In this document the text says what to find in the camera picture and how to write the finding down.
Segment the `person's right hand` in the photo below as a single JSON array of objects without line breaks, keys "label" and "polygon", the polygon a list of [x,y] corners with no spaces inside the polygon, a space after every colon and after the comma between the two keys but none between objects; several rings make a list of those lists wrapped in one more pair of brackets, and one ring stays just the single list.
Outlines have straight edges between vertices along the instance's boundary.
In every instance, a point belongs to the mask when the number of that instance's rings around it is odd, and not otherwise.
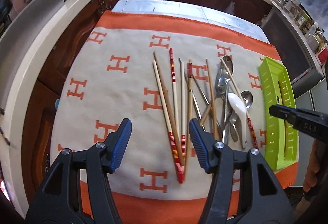
[{"label": "person's right hand", "polygon": [[306,170],[303,189],[305,192],[309,192],[312,187],[314,187],[318,181],[316,174],[320,170],[320,165],[317,157],[318,141],[315,140],[312,144],[311,154],[309,158],[309,164]]}]

